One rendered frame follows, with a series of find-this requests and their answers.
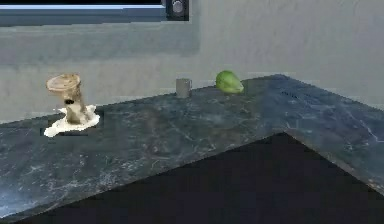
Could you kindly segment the black microwave oven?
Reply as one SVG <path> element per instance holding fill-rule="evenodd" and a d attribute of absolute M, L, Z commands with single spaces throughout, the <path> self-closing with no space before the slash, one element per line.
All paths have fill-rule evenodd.
<path fill-rule="evenodd" d="M 0 0 L 0 27 L 188 20 L 189 0 Z"/>

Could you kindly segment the dark marble kitchen counter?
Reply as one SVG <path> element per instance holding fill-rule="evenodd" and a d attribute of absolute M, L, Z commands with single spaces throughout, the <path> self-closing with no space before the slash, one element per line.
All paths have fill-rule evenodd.
<path fill-rule="evenodd" d="M 0 224 L 285 132 L 384 195 L 384 111 L 282 74 L 101 105 L 99 123 L 52 138 L 62 118 L 0 124 Z"/>

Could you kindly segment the grey metal cup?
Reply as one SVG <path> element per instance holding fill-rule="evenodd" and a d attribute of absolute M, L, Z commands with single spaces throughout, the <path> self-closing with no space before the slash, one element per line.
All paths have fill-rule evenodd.
<path fill-rule="evenodd" d="M 176 96 L 178 98 L 188 98 L 191 96 L 192 80 L 180 78 L 176 80 Z"/>

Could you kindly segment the green pear-shaped fruit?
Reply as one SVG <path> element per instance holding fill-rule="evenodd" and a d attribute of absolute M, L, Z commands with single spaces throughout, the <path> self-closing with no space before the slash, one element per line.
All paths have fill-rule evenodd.
<path fill-rule="evenodd" d="M 216 75 L 215 86 L 225 93 L 238 94 L 244 91 L 241 80 L 230 70 L 223 70 Z"/>

